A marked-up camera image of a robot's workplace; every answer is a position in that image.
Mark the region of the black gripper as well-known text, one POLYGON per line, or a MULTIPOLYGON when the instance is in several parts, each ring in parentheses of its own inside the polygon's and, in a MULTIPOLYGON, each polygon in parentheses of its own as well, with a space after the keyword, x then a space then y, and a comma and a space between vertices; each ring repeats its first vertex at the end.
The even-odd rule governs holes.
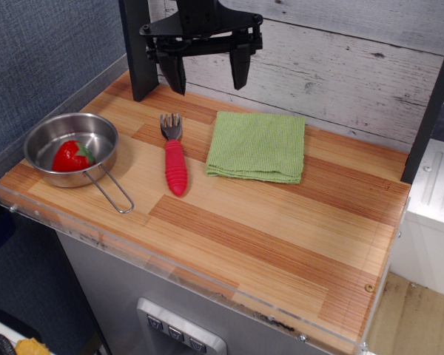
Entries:
POLYGON ((184 57, 229 53, 236 90, 247 82, 251 55, 263 48, 263 16, 219 1, 178 1, 178 11, 139 30, 147 55, 158 62, 170 88, 186 92, 184 57))

